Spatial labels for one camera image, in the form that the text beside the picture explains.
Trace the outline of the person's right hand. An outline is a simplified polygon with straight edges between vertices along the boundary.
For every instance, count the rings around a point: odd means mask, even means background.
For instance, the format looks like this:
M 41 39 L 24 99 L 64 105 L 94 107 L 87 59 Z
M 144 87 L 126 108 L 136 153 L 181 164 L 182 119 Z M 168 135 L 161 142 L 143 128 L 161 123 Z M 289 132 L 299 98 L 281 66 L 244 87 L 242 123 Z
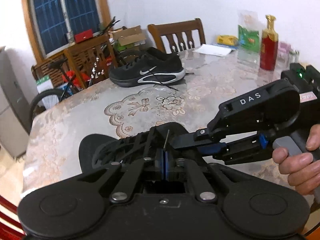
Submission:
M 272 153 L 279 172 L 287 174 L 288 184 L 302 195 L 312 194 L 319 186 L 319 161 L 314 162 L 310 153 L 319 148 L 319 124 L 313 125 L 306 142 L 307 152 L 289 156 L 286 148 L 277 148 Z

